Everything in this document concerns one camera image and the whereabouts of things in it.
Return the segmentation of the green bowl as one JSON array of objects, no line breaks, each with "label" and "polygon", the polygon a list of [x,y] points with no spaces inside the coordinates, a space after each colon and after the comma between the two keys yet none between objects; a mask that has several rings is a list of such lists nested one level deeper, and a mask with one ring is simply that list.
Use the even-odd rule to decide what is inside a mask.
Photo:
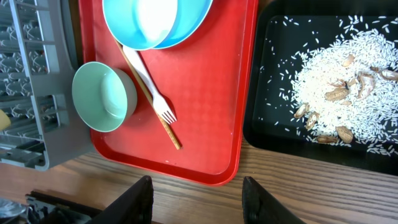
[{"label": "green bowl", "polygon": [[137,91],[130,76],[101,62],[85,63],[76,71],[72,98],[80,118],[102,133],[118,129],[137,106]]}]

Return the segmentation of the light blue small bowl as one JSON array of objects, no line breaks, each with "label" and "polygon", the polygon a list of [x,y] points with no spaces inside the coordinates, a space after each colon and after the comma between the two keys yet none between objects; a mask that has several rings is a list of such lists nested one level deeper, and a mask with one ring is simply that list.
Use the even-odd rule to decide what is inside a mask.
[{"label": "light blue small bowl", "polygon": [[177,17],[177,0],[103,0],[104,19],[112,36],[134,50],[159,45]]}]

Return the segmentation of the light blue plate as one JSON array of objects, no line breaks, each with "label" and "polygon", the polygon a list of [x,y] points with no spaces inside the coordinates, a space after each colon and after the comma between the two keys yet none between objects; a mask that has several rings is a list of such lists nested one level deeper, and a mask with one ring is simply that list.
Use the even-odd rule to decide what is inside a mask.
[{"label": "light blue plate", "polygon": [[154,49],[173,47],[189,38],[204,21],[213,0],[178,0],[177,15],[169,35]]}]

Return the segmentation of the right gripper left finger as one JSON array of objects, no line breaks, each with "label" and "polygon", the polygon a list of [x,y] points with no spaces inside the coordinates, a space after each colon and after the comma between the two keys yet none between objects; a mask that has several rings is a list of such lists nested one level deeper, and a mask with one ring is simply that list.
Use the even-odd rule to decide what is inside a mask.
[{"label": "right gripper left finger", "polygon": [[89,224],[151,224],[154,189],[149,175],[140,178]]}]

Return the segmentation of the rice and peanut shells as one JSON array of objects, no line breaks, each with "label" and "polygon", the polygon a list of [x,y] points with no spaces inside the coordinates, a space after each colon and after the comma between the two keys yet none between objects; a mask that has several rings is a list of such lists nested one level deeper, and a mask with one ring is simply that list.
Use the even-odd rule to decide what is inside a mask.
[{"label": "rice and peanut shells", "polygon": [[298,51],[291,107],[314,143],[364,144],[397,156],[397,18],[339,19],[342,32],[327,47]]}]

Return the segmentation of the yellow cup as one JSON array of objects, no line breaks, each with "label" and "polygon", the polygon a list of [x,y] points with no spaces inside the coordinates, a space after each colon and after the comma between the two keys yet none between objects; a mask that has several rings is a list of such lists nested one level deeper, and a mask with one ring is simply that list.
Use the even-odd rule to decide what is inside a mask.
[{"label": "yellow cup", "polygon": [[3,112],[3,110],[0,110],[0,131],[8,128],[10,125],[11,119],[5,112]]}]

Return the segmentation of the white plastic fork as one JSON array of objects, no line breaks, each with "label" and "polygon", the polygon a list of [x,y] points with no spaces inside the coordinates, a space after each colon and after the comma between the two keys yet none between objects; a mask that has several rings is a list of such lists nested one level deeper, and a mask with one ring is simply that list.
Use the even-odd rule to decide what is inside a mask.
[{"label": "white plastic fork", "polygon": [[135,50],[125,45],[122,46],[122,50],[126,55],[127,59],[134,67],[142,81],[146,84],[146,87],[150,91],[152,95],[152,105],[155,112],[167,123],[172,124],[176,122],[176,117],[173,114],[170,106],[164,99],[164,97],[159,93],[158,89],[156,88],[154,82],[152,81],[149,72],[144,65],[141,56]]}]

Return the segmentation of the wooden chopstick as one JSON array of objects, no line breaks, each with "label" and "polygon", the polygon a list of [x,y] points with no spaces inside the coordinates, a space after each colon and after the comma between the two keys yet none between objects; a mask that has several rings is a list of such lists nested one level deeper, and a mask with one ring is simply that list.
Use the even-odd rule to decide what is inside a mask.
[{"label": "wooden chopstick", "polygon": [[[119,51],[122,53],[122,56],[124,57],[125,61],[127,62],[127,65],[129,66],[132,74],[134,75],[136,81],[138,82],[141,90],[143,91],[144,95],[146,96],[148,102],[150,103],[150,105],[153,108],[152,105],[152,95],[150,93],[150,91],[148,90],[148,88],[146,87],[146,84],[142,81],[142,79],[140,78],[140,76],[138,75],[138,73],[136,72],[136,70],[134,69],[134,67],[131,65],[131,63],[129,62],[129,60],[127,59],[126,55],[124,54],[123,50],[122,50],[122,44],[120,44],[117,40],[114,40],[116,45],[118,46]],[[175,137],[173,131],[170,128],[170,124],[167,124],[158,114],[157,117],[159,118],[160,122],[162,123],[162,126],[164,127],[166,133],[169,135],[169,138],[171,139],[171,141],[173,142],[174,146],[176,147],[177,150],[181,149],[181,144],[179,143],[178,139]]]}]

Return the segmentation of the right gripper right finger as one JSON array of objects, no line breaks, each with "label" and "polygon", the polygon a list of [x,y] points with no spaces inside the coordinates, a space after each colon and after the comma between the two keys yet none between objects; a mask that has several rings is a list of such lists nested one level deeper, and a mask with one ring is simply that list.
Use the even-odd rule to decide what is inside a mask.
[{"label": "right gripper right finger", "polygon": [[243,179],[242,207],[245,224],[305,224],[250,176]]}]

